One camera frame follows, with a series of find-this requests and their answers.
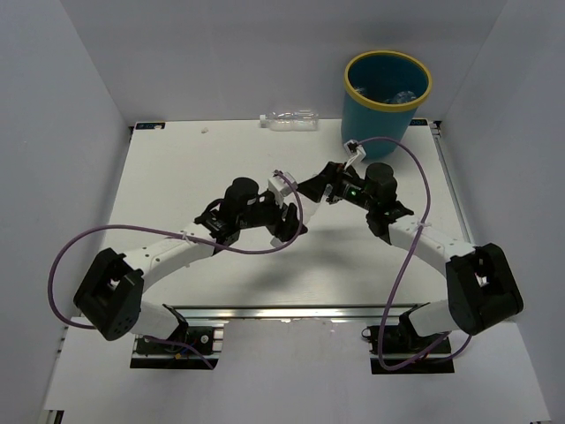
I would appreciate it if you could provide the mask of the clear unlabelled plastic bottle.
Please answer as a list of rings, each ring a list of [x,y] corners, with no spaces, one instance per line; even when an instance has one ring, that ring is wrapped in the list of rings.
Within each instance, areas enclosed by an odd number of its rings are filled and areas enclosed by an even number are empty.
[[[306,234],[307,231],[308,231],[307,225],[310,223],[310,221],[313,219],[314,215],[317,213],[319,207],[321,206],[321,203],[315,202],[315,201],[310,201],[305,196],[300,194],[298,192],[298,189],[296,189],[293,192],[293,194],[291,194],[291,195],[289,195],[285,198],[284,204],[282,205],[281,208],[283,208],[284,206],[288,206],[291,203],[296,204],[297,207],[298,207],[298,216],[299,216],[299,221],[300,221],[300,225],[299,225],[298,229],[300,230],[301,234]],[[275,203],[275,211],[276,212],[279,208],[280,207]],[[283,246],[290,244],[292,242],[292,240],[296,239],[297,237],[298,236],[296,234],[290,241],[280,242],[277,239],[275,239],[274,236],[272,235],[270,245],[273,248],[282,249]]]

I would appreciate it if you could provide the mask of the Pepsi label plastic bottle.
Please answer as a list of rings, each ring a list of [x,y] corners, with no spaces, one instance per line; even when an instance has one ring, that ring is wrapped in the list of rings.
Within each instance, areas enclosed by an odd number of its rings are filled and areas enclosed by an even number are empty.
[[[418,97],[410,90],[404,90],[388,98],[386,104],[405,104],[417,100]]]

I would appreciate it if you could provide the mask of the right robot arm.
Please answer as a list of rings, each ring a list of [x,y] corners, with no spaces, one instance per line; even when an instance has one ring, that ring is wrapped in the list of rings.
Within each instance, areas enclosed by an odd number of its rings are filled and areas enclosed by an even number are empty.
[[[347,201],[365,210],[371,233],[385,243],[412,252],[446,279],[447,297],[403,313],[400,345],[419,352],[431,336],[461,330],[470,336],[524,310],[524,300],[502,249],[474,246],[424,226],[396,196],[397,181],[385,163],[370,164],[363,177],[351,167],[330,162],[298,190],[316,203]]]

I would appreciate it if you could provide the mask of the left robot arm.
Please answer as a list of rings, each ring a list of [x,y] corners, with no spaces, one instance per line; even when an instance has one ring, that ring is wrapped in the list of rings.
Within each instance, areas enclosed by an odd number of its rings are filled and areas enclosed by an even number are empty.
[[[180,232],[125,253],[99,252],[74,295],[75,306],[108,341],[132,333],[178,352],[187,321],[174,307],[145,301],[145,291],[196,261],[234,251],[243,230],[265,228],[284,249],[306,231],[301,202],[284,201],[297,192],[296,180],[280,171],[265,192],[250,178],[234,179],[222,198]]]

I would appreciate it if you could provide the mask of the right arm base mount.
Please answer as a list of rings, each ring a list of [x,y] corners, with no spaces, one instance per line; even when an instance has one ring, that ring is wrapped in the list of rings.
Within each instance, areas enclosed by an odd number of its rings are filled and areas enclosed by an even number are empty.
[[[387,375],[388,371],[380,365],[378,360],[378,335],[380,324],[375,322],[361,330],[361,339],[367,342],[372,375]],[[430,337],[420,338],[416,342],[409,342],[408,337],[398,329],[398,319],[388,318],[384,329],[383,359],[390,366],[395,366],[411,358],[440,337],[433,334]],[[452,359],[447,357],[452,353],[452,346],[448,338],[437,344],[427,355],[415,360],[410,365],[394,371],[395,375],[446,375],[455,372]]]

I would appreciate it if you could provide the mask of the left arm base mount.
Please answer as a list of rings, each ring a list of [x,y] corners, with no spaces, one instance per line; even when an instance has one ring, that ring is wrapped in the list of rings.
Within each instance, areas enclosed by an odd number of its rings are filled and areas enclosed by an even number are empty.
[[[188,329],[178,341],[156,342],[154,336],[135,335],[131,369],[213,370],[220,359],[226,321],[187,318]]]

